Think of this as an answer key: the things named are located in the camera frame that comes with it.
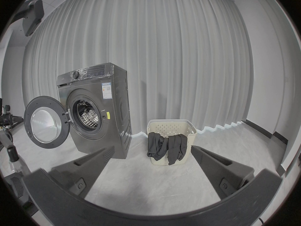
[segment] washing machine door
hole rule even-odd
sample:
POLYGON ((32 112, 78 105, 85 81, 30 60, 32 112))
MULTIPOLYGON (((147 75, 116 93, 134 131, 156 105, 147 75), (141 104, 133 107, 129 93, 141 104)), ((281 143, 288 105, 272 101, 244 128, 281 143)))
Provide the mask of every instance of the washing machine door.
POLYGON ((39 147, 61 145, 70 131, 70 118, 63 105, 49 96, 39 96, 27 105, 24 127, 28 137, 39 147))

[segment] white curtain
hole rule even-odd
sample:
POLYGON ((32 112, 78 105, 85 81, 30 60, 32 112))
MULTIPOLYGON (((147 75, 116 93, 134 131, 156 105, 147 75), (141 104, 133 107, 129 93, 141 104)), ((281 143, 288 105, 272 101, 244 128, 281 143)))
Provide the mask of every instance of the white curtain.
POLYGON ((151 119, 188 119, 202 130, 243 117, 250 55, 231 0, 66 1, 26 46, 25 106, 58 99, 58 75, 105 62, 128 72, 134 134, 151 119))

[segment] front-load washing machine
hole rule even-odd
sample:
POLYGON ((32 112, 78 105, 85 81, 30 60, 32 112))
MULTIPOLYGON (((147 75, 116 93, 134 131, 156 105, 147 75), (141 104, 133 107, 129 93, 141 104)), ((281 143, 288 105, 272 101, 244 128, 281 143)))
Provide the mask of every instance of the front-load washing machine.
POLYGON ((115 146, 113 158, 125 159, 132 138, 127 72, 106 63, 58 76, 60 102, 33 99, 24 114, 25 130, 40 147, 61 145, 69 132, 80 152, 115 146))

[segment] white laundry basket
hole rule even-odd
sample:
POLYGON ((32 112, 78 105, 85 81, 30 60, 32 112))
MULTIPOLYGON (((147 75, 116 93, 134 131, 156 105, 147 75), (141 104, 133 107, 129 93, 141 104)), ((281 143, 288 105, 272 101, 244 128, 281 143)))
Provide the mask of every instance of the white laundry basket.
MULTIPOLYGON (((174 165, 183 164, 186 162, 190 150, 191 145, 194 142, 194 138, 197 134, 197 130, 188 120, 150 120, 147 128, 148 134, 150 132, 160 133, 163 137, 174 136, 178 134, 183 134, 187 137, 187 151, 182 160, 176 160, 174 165)), ((168 165, 168 151, 166 155, 160 160, 156 161, 153 157, 151 157, 152 164, 155 165, 168 165)))

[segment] gray floor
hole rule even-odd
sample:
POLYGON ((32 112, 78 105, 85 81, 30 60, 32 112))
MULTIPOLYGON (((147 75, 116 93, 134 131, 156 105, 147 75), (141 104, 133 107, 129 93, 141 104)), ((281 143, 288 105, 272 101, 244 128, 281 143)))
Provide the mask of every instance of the gray floor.
MULTIPOLYGON (((34 145, 23 126, 14 132, 13 138, 18 153, 31 171, 40 167, 49 171, 53 166, 85 155, 77 151, 70 136, 55 149, 34 145)), ((200 132, 194 145, 249 165, 254 168, 255 175, 264 168, 276 173, 285 150, 285 145, 277 138, 268 139, 244 123, 200 132)), ((127 158, 109 161, 86 200, 108 209, 140 215, 183 213, 220 200, 193 156, 190 155, 185 164, 159 166, 151 163, 146 152, 146 135, 133 137, 127 158)), ((2 174, 9 175, 5 150, 0 152, 0 161, 2 174)), ((283 201, 299 171, 295 166, 289 180, 284 179, 275 199, 262 215, 264 220, 283 201)), ((40 212, 33 218, 40 225, 50 225, 40 212)))

